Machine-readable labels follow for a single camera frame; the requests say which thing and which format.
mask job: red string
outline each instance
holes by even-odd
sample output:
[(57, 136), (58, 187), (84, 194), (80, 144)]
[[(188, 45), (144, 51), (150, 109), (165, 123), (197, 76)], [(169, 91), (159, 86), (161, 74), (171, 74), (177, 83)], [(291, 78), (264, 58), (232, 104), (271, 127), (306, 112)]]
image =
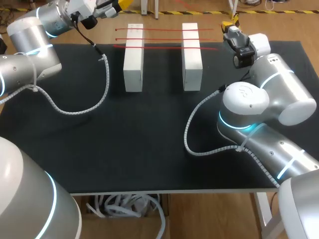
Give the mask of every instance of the red string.
[(115, 28), (117, 30), (148, 30), (148, 31), (212, 31), (213, 28), (191, 29), (191, 30), (179, 30), (179, 29), (157, 29), (157, 28)]
[(181, 40), (201, 40), (201, 41), (216, 41), (215, 39), (210, 38), (198, 38), (198, 39), (192, 39), (192, 38), (115, 38), (115, 40), (156, 40), (156, 41), (181, 41)]
[(121, 46), (113, 45), (116, 48), (143, 48), (143, 49), (202, 49), (202, 50), (213, 50), (218, 51), (217, 48), (212, 47), (180, 47), (180, 46)]

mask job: black table mat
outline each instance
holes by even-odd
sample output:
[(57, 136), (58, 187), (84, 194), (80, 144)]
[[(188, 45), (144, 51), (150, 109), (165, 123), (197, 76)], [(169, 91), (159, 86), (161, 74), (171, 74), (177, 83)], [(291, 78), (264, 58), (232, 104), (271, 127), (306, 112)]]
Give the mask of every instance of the black table mat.
[[(161, 44), (161, 46), (178, 44)], [(273, 185), (249, 155), (227, 151), (207, 157), (189, 156), (183, 132), (193, 108), (222, 84), (235, 82), (232, 54), (221, 43), (202, 43), (200, 92), (182, 89), (180, 50), (145, 50), (142, 93), (126, 93), (124, 49), (100, 45), (111, 72), (105, 102), (83, 116), (56, 112), (41, 93), (25, 90), (6, 103), (0, 116), (0, 136), (25, 151), (70, 193), (145, 190), (256, 189)], [(319, 82), (299, 42), (271, 42), (319, 102)], [(95, 105), (105, 87), (105, 67), (89, 45), (55, 45), (62, 71), (39, 82), (66, 111)], [(216, 129), (221, 95), (205, 103), (191, 124), (188, 143), (207, 151), (231, 143)], [(319, 158), (318, 110), (306, 122), (270, 126)]]

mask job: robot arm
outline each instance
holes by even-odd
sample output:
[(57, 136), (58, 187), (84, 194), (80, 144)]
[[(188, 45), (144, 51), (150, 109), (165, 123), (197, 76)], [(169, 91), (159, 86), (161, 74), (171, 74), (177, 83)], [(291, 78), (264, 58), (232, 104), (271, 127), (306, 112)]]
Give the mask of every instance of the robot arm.
[(86, 29), (92, 29), (98, 23), (97, 18), (116, 17), (132, 2), (133, 0), (54, 0), (22, 17), (37, 17), (52, 39), (74, 28), (72, 15), (76, 14)]
[(252, 67), (249, 83), (233, 83), (223, 95), (217, 123), (220, 134), (254, 152), (280, 183), (318, 169), (314, 158), (263, 123), (270, 119), (286, 126), (302, 123), (316, 110), (313, 97), (278, 54), (265, 50), (266, 36), (246, 36), (235, 26), (224, 32), (225, 41), (235, 50), (235, 65)]
[(23, 54), (0, 55), (0, 96), (62, 69), (49, 39), (77, 27), (78, 21), (91, 29), (97, 24), (97, 17), (115, 17), (132, 1), (54, 0), (10, 24), (8, 34), (16, 50)]

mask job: white foam block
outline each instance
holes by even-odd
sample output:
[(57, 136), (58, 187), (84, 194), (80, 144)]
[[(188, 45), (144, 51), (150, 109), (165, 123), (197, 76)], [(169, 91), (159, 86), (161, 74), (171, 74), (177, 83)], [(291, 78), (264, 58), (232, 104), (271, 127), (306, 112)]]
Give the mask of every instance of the white foam block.
[[(143, 24), (129, 24), (127, 38), (143, 38), (144, 31)], [(127, 40), (126, 46), (143, 47), (144, 40)], [(124, 81), (127, 92), (141, 92), (143, 86), (143, 62), (144, 49), (143, 48), (126, 48), (124, 57)]]
[[(183, 23), (183, 30), (198, 29), (197, 23)], [(183, 31), (182, 47), (200, 47), (198, 31)], [(185, 91), (199, 91), (203, 74), (200, 49), (182, 49), (183, 85)]]

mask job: floor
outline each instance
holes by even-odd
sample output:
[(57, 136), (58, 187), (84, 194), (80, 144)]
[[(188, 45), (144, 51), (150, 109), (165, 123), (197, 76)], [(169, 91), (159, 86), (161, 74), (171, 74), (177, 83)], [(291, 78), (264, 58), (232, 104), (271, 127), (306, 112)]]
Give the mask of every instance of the floor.
[[(160, 0), (159, 10), (194, 11), (229, 10), (228, 0)], [(140, 2), (134, 0), (131, 10), (140, 9)], [(264, 10), (263, 4), (253, 9)], [(291, 0), (288, 3), (275, 4), (274, 10), (316, 10), (317, 0)], [(153, 10), (153, 1), (149, 0), (149, 10)], [(247, 34), (264, 33), (270, 40), (301, 41), (317, 74), (319, 74), (318, 35), (319, 14), (240, 14), (242, 30)], [(125, 31), (115, 28), (126, 27), (128, 23), (143, 23), (145, 27), (180, 29), (183, 22), (197, 22), (200, 28), (214, 28), (212, 32), (201, 32), (200, 37), (222, 41), (220, 24), (229, 20), (224, 14), (212, 15), (153, 15), (121, 14), (112, 19), (99, 19), (99, 24), (92, 30), (83, 33), (96, 43), (124, 43), (116, 37), (125, 37)], [(177, 38), (180, 33), (146, 32), (145, 37)], [(53, 43), (86, 44), (76, 31), (70, 31), (52, 41)], [(9, 53), (14, 48), (9, 45)], [(277, 197), (274, 200), (273, 213), (278, 211)], [(169, 201), (165, 239), (258, 239), (260, 230), (257, 227), (251, 195), (243, 194), (172, 194)], [(160, 227), (158, 217), (144, 219), (84, 219), (81, 239), (150, 239), (155, 238)]]

